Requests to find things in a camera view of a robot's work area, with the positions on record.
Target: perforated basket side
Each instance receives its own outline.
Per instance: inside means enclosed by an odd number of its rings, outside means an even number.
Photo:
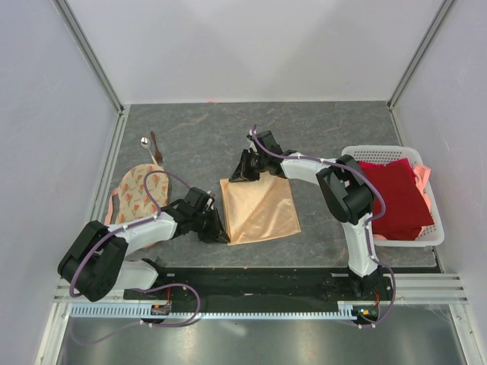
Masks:
[[[423,164],[419,152],[413,148],[400,146],[349,146],[345,148],[342,154],[349,154],[357,161],[364,161],[370,163],[386,164],[396,160],[407,158],[409,164],[412,166],[416,164]],[[405,247],[424,247],[436,246],[443,242],[444,232],[441,225],[438,207],[434,200],[433,191],[428,183],[425,189],[428,197],[431,200],[431,216],[434,224],[427,226],[423,233],[414,241],[389,241],[389,240],[375,240],[376,246],[405,246]]]

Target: utensil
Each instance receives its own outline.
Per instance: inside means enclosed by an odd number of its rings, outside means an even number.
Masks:
[[[151,137],[155,146],[155,160],[158,162],[159,166],[162,166],[162,153],[159,151],[158,143],[155,140],[155,134],[153,133],[153,131],[151,131]]]
[[[151,141],[147,137],[142,137],[140,138],[140,145],[145,148],[147,151],[149,151],[149,154],[151,155],[152,162],[154,162],[156,165],[159,163],[156,161],[154,158],[154,155],[151,152]]]

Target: white plastic basket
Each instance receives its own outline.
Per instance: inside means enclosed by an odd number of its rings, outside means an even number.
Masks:
[[[408,159],[411,167],[418,163],[423,163],[417,150],[400,146],[349,146],[343,150],[342,154],[349,154],[357,161],[371,163],[386,164],[403,158]],[[425,247],[437,246],[443,242],[443,226],[441,225],[438,207],[436,206],[436,201],[434,200],[433,191],[431,190],[429,182],[425,191],[431,200],[431,216],[433,217],[434,224],[432,226],[427,226],[421,236],[414,241],[375,240],[374,243],[376,246]]]

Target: folded cloth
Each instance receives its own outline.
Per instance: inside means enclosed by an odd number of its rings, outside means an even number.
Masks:
[[[388,240],[409,241],[415,240],[424,226],[434,224],[407,159],[385,166],[359,162],[359,166],[379,190],[387,206],[386,214],[372,222],[374,234]],[[376,199],[374,214],[380,213],[380,210],[380,202]]]
[[[289,180],[261,173],[254,182],[220,180],[228,245],[300,233]]]

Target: white backdrop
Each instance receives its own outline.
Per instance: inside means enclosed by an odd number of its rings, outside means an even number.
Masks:
[[[438,247],[463,280],[487,340],[487,2],[457,2],[399,100],[407,145],[432,168],[445,229]]]
[[[116,113],[51,0],[0,11],[0,363],[34,362]]]
[[[386,100],[441,0],[69,0],[124,103]]]

